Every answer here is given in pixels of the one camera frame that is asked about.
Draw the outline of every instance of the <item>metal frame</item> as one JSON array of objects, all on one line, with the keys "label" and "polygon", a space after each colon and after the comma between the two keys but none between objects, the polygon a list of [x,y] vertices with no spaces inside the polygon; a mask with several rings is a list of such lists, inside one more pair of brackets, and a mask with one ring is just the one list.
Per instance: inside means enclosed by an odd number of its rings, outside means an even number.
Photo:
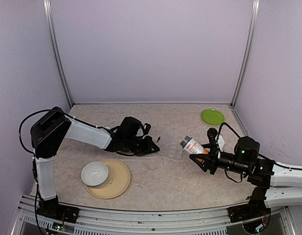
[{"label": "metal frame", "polygon": [[254,33],[255,33],[256,22],[257,22],[258,9],[259,9],[259,0],[253,0],[251,21],[250,21],[250,26],[249,26],[247,44],[245,46],[245,51],[244,51],[242,65],[241,65],[241,69],[240,69],[240,73],[239,73],[238,83],[237,83],[237,86],[235,88],[233,98],[232,98],[232,101],[231,101],[231,106],[233,108],[235,108],[235,106],[237,104],[237,101],[238,101],[238,98],[239,98],[239,95],[240,95],[240,92],[241,92],[243,80],[244,80],[244,77],[245,77],[245,72],[247,70],[247,66],[248,66],[248,62],[249,62],[249,58],[250,58],[250,54],[251,54],[251,47],[252,47],[253,37],[254,37]]},{"label": "metal frame", "polygon": [[74,102],[72,100],[71,93],[70,93],[70,90],[68,87],[68,83],[67,83],[67,80],[65,77],[63,64],[62,64],[62,60],[61,60],[58,45],[57,45],[54,21],[53,21],[53,16],[52,16],[51,1],[43,0],[43,3],[44,3],[44,11],[45,11],[45,16],[46,16],[48,32],[49,32],[50,39],[51,39],[51,44],[52,44],[52,49],[53,49],[53,53],[54,53],[57,70],[59,73],[59,77],[60,77],[61,84],[62,84],[62,87],[64,90],[64,95],[65,95],[67,104],[69,106],[69,109],[71,109],[74,105]]},{"label": "metal frame", "polygon": [[[227,207],[187,211],[120,211],[77,206],[80,209],[76,224],[65,223],[62,234],[70,235],[226,235],[230,223]],[[288,208],[274,208],[272,214],[281,213],[287,235],[295,235]],[[43,228],[61,223],[38,216]],[[36,224],[34,197],[24,195],[19,204],[11,235],[19,235],[23,223]]]}]

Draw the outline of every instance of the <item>white bowl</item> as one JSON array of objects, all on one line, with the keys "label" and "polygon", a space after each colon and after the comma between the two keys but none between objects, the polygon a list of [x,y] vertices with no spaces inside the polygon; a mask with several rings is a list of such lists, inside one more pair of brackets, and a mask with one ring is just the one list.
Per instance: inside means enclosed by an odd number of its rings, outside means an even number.
[{"label": "white bowl", "polygon": [[81,171],[82,181],[91,187],[102,187],[108,180],[108,167],[101,162],[87,164]]}]

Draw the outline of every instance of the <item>clear plastic container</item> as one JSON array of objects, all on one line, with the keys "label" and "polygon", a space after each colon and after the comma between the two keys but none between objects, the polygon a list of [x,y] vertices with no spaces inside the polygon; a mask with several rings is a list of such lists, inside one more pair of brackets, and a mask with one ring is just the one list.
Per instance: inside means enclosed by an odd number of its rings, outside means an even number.
[{"label": "clear plastic container", "polygon": [[164,128],[151,128],[149,134],[154,143],[160,148],[159,154],[173,160],[180,160],[182,156],[182,147],[180,142],[182,137],[177,137],[165,131]]}]

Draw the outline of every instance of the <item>black cable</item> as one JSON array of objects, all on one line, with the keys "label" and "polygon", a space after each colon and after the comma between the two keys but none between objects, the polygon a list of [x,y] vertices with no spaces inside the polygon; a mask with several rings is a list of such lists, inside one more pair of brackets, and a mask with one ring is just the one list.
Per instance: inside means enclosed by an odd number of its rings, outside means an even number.
[{"label": "black cable", "polygon": [[36,220],[36,222],[37,222],[38,229],[39,229],[40,233],[41,233],[42,235],[44,235],[44,233],[42,232],[42,229],[40,228],[39,221],[38,221],[38,216],[37,216],[37,199],[38,199],[38,192],[39,192],[39,185],[37,184],[37,192],[35,193],[35,200],[34,200],[34,215],[35,215],[35,220]]},{"label": "black cable", "polygon": [[279,166],[279,167],[282,167],[282,168],[285,168],[285,169],[289,169],[289,170],[302,170],[302,168],[288,167],[288,166],[286,166],[286,165],[280,165],[280,164],[276,163],[274,160],[271,160],[271,159],[269,159],[268,157],[265,157],[265,156],[262,155],[262,154],[258,154],[258,155],[259,155],[260,157],[262,157],[262,158],[268,160],[268,161],[271,161],[273,164],[275,164],[275,165],[277,165],[277,166]]},{"label": "black cable", "polygon": [[233,178],[229,177],[229,175],[227,174],[227,171],[226,171],[226,170],[224,170],[224,171],[225,171],[226,177],[227,177],[228,179],[234,181],[234,182],[237,183],[237,184],[240,184],[240,183],[242,182],[243,178],[242,178],[242,175],[241,175],[241,174],[240,174],[240,182],[238,182],[238,181],[234,180]]},{"label": "black cable", "polygon": [[71,118],[71,119],[74,119],[74,120],[76,120],[76,121],[78,121],[78,122],[80,122],[80,123],[82,123],[82,124],[85,124],[85,125],[87,125],[87,126],[90,126],[90,127],[93,127],[93,128],[97,128],[97,129],[98,129],[98,128],[102,128],[102,129],[106,130],[109,134],[111,134],[111,135],[114,134],[111,130],[109,130],[109,129],[103,127],[103,126],[95,126],[95,125],[92,125],[92,124],[87,123],[87,122],[85,122],[85,121],[82,121],[82,120],[79,120],[79,119],[77,119],[77,118],[74,118],[74,117],[72,117],[71,115],[66,114],[65,112],[62,112],[62,111],[59,111],[59,110],[53,110],[53,109],[43,109],[43,110],[36,111],[36,112],[34,112],[34,113],[32,113],[32,114],[26,116],[26,117],[21,121],[21,123],[20,123],[19,130],[18,130],[19,141],[20,141],[20,144],[21,144],[21,146],[23,147],[23,149],[24,149],[25,151],[27,151],[28,153],[34,154],[33,151],[27,149],[27,148],[25,147],[25,145],[23,144],[22,134],[21,134],[23,124],[24,124],[24,122],[27,121],[30,117],[35,116],[35,115],[40,114],[40,113],[45,113],[45,112],[56,112],[56,113],[64,114],[64,115],[66,115],[67,117],[69,117],[69,118]]},{"label": "black cable", "polygon": [[223,123],[221,123],[220,124],[220,126],[219,126],[219,129],[218,129],[218,134],[217,134],[217,140],[216,140],[216,143],[218,142],[218,139],[219,139],[219,135],[220,135],[220,132],[221,132],[221,129],[223,128],[223,126],[227,126],[232,132],[234,132],[234,134],[238,137],[238,138],[241,138],[240,136],[239,136],[239,134],[229,125],[229,124],[227,124],[226,122],[223,122]]}]

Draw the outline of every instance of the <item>beige plate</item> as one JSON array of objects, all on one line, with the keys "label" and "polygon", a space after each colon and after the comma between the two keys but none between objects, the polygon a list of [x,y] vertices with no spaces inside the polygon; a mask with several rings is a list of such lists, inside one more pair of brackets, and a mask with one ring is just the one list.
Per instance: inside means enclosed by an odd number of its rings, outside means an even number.
[{"label": "beige plate", "polygon": [[111,199],[121,195],[128,188],[130,183],[130,171],[121,161],[115,159],[102,160],[109,170],[109,177],[106,184],[100,188],[87,186],[88,191],[101,199]]}]

